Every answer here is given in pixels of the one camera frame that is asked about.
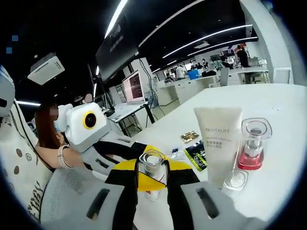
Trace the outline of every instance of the cosmetic tube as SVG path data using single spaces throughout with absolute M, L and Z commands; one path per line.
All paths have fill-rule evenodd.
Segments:
M 194 108 L 204 142 L 208 181 L 222 188 L 241 137 L 241 108 Z

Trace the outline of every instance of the ceiling vent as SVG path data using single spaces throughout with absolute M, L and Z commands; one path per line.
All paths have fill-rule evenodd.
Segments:
M 28 79 L 39 85 L 43 85 L 62 73 L 64 70 L 62 63 L 59 61 L 56 54 L 50 53 L 31 67 L 31 73 L 29 74 Z
M 200 44 L 199 46 L 194 47 L 194 49 L 201 49 L 204 48 L 206 46 L 209 46 L 210 44 L 207 41 L 203 41 L 202 44 Z

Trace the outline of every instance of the white desk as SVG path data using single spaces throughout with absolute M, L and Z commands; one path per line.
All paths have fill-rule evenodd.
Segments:
M 188 147 L 194 142 L 185 145 L 179 136 L 191 130 L 201 134 L 193 108 L 204 106 L 242 106 L 243 119 L 265 117 L 270 122 L 273 135 L 263 166 L 249 171 L 247 185 L 235 202 L 236 209 L 245 216 L 270 220 L 291 195 L 305 162 L 307 87 L 251 84 L 206 89 L 132 140 L 154 145 L 165 153 L 174 146 Z M 187 158 L 185 162 L 192 166 Z M 207 180 L 206 170 L 192 168 L 201 181 Z M 151 203 L 139 194 L 134 221 L 138 229 L 173 229 L 166 196 L 167 190 L 163 190 L 159 200 Z
M 268 69 L 263 68 L 263 67 L 247 67 L 247 68 L 239 68 L 239 69 L 230 69 L 229 70 L 229 80 L 228 80 L 228 85 L 240 85 L 243 84 L 243 81 L 239 77 L 239 74 L 242 73 L 253 73 L 253 72 L 263 72 L 265 73 L 267 83 L 269 83 L 269 78 L 268 78 Z
M 155 89 L 155 91 L 158 95 L 160 105 L 167 105 L 177 98 L 179 99 L 180 104 L 183 104 L 199 92 L 209 88 L 209 84 L 216 82 L 217 75 L 197 78 L 194 80 L 187 78 L 166 84 L 159 89 Z
M 268 69 L 260 67 L 260 66 L 256 66 L 256 67 L 247 67 L 247 68 L 229 70 L 229 74 L 252 73 L 252 72 L 268 72 Z
M 146 128 L 145 122 L 147 120 L 147 116 L 149 118 L 149 121 L 151 121 L 152 124 L 154 123 L 154 117 L 153 114 L 151 113 L 151 110 L 149 109 L 148 102 L 141 102 L 136 104 L 121 103 L 115 105 L 114 108 L 115 108 L 115 113 L 110 117 L 108 117 L 108 119 L 116 124 L 119 124 L 123 134 L 126 136 L 128 136 L 128 133 L 126 132 L 126 129 L 122 125 L 121 121 L 132 114 L 136 114 L 136 117 L 138 118 L 138 121 L 142 129 Z M 137 112 L 143 108 L 146 109 L 147 114 L 145 113 L 137 114 Z

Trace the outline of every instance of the long hair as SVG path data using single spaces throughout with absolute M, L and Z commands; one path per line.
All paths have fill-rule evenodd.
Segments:
M 39 146 L 48 149 L 58 149 L 60 141 L 56 136 L 56 129 L 50 115 L 52 104 L 41 104 L 35 112 L 35 124 L 38 133 Z

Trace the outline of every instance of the yellow camera lens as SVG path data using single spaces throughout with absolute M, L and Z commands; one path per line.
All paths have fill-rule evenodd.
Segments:
M 86 129 L 92 129 L 96 125 L 96 115 L 93 112 L 88 112 L 84 115 L 83 126 Z

